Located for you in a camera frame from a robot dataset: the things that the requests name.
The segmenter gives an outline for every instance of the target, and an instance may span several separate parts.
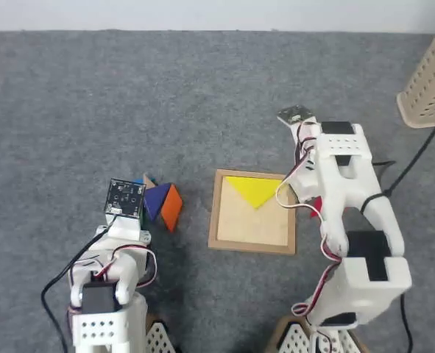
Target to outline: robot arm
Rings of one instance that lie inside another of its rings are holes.
[[[146,274],[147,255],[155,264],[155,254],[147,248],[151,236],[141,229],[140,210],[144,185],[113,179],[105,207],[109,227],[69,273],[71,331],[77,353],[145,353],[145,298],[135,291]]]
[[[411,287],[411,277],[386,197],[372,200],[364,210],[374,230],[351,231],[343,224],[346,207],[360,210],[369,196],[381,192],[363,129],[346,121],[318,123],[302,106],[283,110],[278,118],[291,128],[299,163],[286,182],[300,202],[321,198],[321,231],[328,249],[340,258],[307,319],[330,329],[365,324]]]

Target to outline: perforated plastic base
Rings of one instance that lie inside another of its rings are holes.
[[[309,340],[299,324],[289,327],[279,353],[308,353]]]
[[[147,353],[175,353],[164,325],[155,322],[146,334]]]
[[[361,353],[361,350],[351,338],[348,331],[338,331],[330,336],[330,342],[323,335],[316,335],[315,340],[319,340],[319,349],[322,353]],[[309,353],[309,338],[305,335],[300,324],[292,324],[279,348],[279,353]]]

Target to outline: black cable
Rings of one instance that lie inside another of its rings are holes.
[[[370,197],[368,197],[364,201],[364,203],[360,209],[361,213],[364,213],[364,210],[366,209],[367,204],[370,201],[372,201],[373,199],[377,199],[378,197],[382,197],[382,196],[390,197],[392,195],[392,192],[400,184],[400,182],[403,180],[403,178],[406,177],[407,173],[414,167],[415,163],[418,162],[418,160],[422,156],[423,152],[425,152],[425,150],[428,148],[428,146],[430,145],[430,143],[434,137],[435,137],[435,127],[433,128],[433,130],[431,130],[430,135],[426,138],[423,145],[421,145],[421,147],[418,149],[417,153],[411,159],[410,163],[406,166],[406,168],[402,171],[402,173],[400,173],[400,175],[397,177],[397,179],[394,180],[394,182],[391,184],[391,186],[388,187],[386,190],[384,190],[382,193],[376,193],[375,195],[371,195]],[[406,329],[407,338],[409,339],[409,347],[407,349],[407,352],[411,353],[414,350],[414,338],[411,335],[409,322],[407,320],[406,303],[405,303],[405,294],[404,293],[402,293],[402,295],[400,296],[400,313],[402,315],[403,326]]]
[[[397,179],[394,180],[392,185],[390,187],[388,187],[386,190],[384,190],[382,193],[377,193],[375,195],[371,195],[370,197],[368,197],[364,201],[364,203],[360,209],[361,213],[364,213],[364,210],[366,209],[367,204],[369,204],[372,200],[377,199],[378,197],[382,197],[382,196],[390,197],[392,195],[392,192],[394,191],[394,189],[400,184],[400,182],[403,180],[403,178],[406,177],[407,173],[414,167],[415,163],[418,162],[418,160],[422,156],[423,152],[425,152],[425,150],[428,148],[428,146],[430,146],[430,143],[434,139],[434,137],[435,137],[435,126],[434,126],[433,130],[431,130],[430,135],[426,138],[423,145],[421,145],[421,147],[418,149],[417,153],[411,159],[410,163],[406,166],[406,168],[402,171],[402,173],[400,173],[400,175],[397,177]]]
[[[113,218],[113,220],[109,223],[109,225],[106,228],[102,230],[102,232],[100,232],[98,235],[94,236],[90,241],[88,241],[88,243],[85,246],[83,246],[75,256],[73,256],[73,258],[70,260],[67,266],[65,266],[57,276],[51,279],[50,282],[47,283],[46,286],[43,288],[42,292],[40,292],[40,301],[42,302],[42,306],[46,311],[47,315],[49,316],[50,321],[52,321],[55,330],[57,331],[57,334],[60,339],[60,343],[62,344],[63,353],[68,353],[68,347],[65,340],[65,336],[63,334],[62,328],[60,327],[60,324],[58,323],[58,320],[55,318],[54,313],[50,310],[49,304],[47,304],[46,294],[50,288],[52,288],[58,281],[62,279],[63,276],[65,276],[65,274],[68,272],[70,267],[72,267],[75,264],[75,262],[78,261],[79,258],[81,258],[81,256],[90,248],[90,246],[92,246],[95,242],[101,239],[102,236],[109,231],[116,218],[117,216]]]
[[[400,296],[400,314],[402,315],[403,326],[406,328],[407,338],[409,339],[409,347],[407,348],[407,352],[412,353],[412,351],[414,350],[414,338],[411,335],[409,322],[407,321],[405,293],[402,293],[402,295]]]

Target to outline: white wire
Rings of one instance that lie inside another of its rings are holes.
[[[299,208],[299,207],[310,208],[311,210],[313,210],[313,211],[317,214],[317,216],[319,217],[320,221],[323,222],[322,214],[320,213],[320,211],[318,211],[317,208],[315,208],[315,207],[312,206],[311,204],[301,204],[301,203],[299,203],[299,204],[284,204],[284,203],[281,202],[281,200],[279,200],[279,190],[280,190],[281,187],[286,183],[286,180],[287,180],[287,178],[284,179],[284,180],[283,180],[283,181],[278,185],[278,187],[276,188],[276,191],[275,191],[276,202],[277,202],[281,207],[284,207],[284,208]]]
[[[135,246],[135,244],[130,244],[129,246],[121,247],[121,248],[119,249],[119,251],[124,250],[124,249],[139,249],[139,250],[144,250],[144,251],[147,252],[148,254],[151,254],[151,255],[152,255],[152,258],[153,258],[153,265],[154,265],[154,269],[155,269],[155,270],[154,270],[154,273],[153,273],[153,277],[152,277],[151,279],[149,279],[148,281],[146,281],[145,283],[143,283],[142,285],[137,285],[137,288],[146,287],[147,285],[149,285],[150,283],[152,283],[153,281],[155,281],[155,278],[157,277],[157,272],[158,272],[157,257],[156,257],[156,255],[155,255],[155,253],[154,253],[152,250],[147,249],[146,247],[137,247],[137,246]],[[112,265],[116,260],[117,260],[117,254],[114,255],[114,258],[113,258],[109,263],[107,263],[106,265],[104,265],[104,266],[102,267],[101,271],[105,270],[106,268],[107,268],[107,270],[109,271],[110,268],[108,268],[108,267],[110,267],[110,266],[111,266],[111,265]]]
[[[320,292],[325,285],[326,276],[328,273],[332,270],[334,264],[327,266],[327,268],[322,272],[322,276],[320,277],[317,286],[315,287],[314,294],[312,294],[311,301],[309,304],[305,302],[296,303],[291,306],[291,312],[294,316],[306,316],[308,315],[312,309],[314,308],[314,300],[318,299],[316,298],[317,292]]]
[[[75,262],[75,265],[79,265],[80,263],[87,263],[87,262],[91,262],[91,261],[93,261],[95,264],[99,265],[99,268],[102,268],[102,264],[96,258],[94,258],[94,259],[80,259],[80,260]]]
[[[157,257],[155,256],[155,253],[150,249],[144,249],[144,250],[152,255],[153,265],[154,265],[155,270],[153,272],[153,277],[151,279],[149,279],[148,281],[146,281],[145,283],[143,283],[142,285],[137,285],[137,288],[146,287],[147,285],[149,285],[150,283],[155,281],[155,278],[156,278],[157,272],[158,272]]]

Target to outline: puzzle frame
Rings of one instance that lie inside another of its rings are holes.
[[[296,210],[287,210],[277,205],[277,207],[272,206],[269,212],[278,212],[279,218],[281,215],[286,215],[287,225],[284,229],[284,225],[281,228],[282,236],[287,238],[285,245],[274,245],[270,243],[262,242],[251,242],[251,241],[237,241],[237,240],[222,240],[219,239],[219,218],[221,216],[221,206],[222,202],[222,185],[224,183],[225,177],[248,177],[248,178],[260,178],[260,179],[277,179],[282,180],[284,175],[282,174],[269,174],[269,173],[258,173],[251,171],[233,171],[227,169],[217,169],[216,176],[214,180],[214,193],[213,193],[213,203],[212,203],[212,213],[211,213],[211,223],[209,228],[209,240],[208,245],[212,249],[225,249],[234,250],[241,252],[263,252],[270,254],[295,254],[296,253]],[[286,189],[287,192],[287,202],[289,204],[296,203],[296,198],[290,188]]]

